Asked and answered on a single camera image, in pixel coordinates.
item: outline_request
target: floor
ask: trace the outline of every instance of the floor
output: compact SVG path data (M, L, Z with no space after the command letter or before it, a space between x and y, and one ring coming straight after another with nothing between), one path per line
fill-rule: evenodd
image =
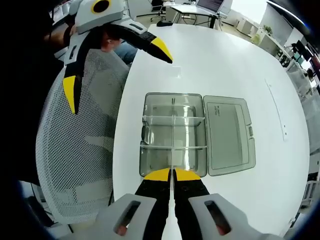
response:
M155 15L139 16L136 18L136 21L141 23L142 25L144 25L147 29L150 27L151 24L156 24L160 20L161 20L161 18L159 16L155 16ZM194 20L193 19L185 19L185 22L184 22L183 19L180 19L180 21L179 21L179 24L186 24L186 23L193 24ZM235 36L242 38L244 40L247 40L249 42L251 41L250 36L239 32L234 26L231 26L227 23L221 22L221 30L225 33L235 35Z

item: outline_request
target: desk leg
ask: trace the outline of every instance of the desk leg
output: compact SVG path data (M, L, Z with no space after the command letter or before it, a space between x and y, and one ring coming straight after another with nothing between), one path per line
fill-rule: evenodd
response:
M210 21L210 29L213 29L215 26L215 21L216 21L217 17L216 16L211 16L211 21Z

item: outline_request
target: office chair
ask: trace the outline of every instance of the office chair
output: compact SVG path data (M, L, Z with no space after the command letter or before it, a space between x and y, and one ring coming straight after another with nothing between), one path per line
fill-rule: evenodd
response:
M152 5L152 12L153 11L158 11L156 16L153 16L150 18L150 21L153 22L155 18L160 17L160 20L165 20L165 16L161 16L161 14L164 14L164 11L166 8L164 7L164 2L165 0L152 0L151 5Z
M63 224L95 219L108 206L116 121L129 68L114 53L91 49L79 112L64 94L65 68L46 98L36 137L36 167L53 217Z

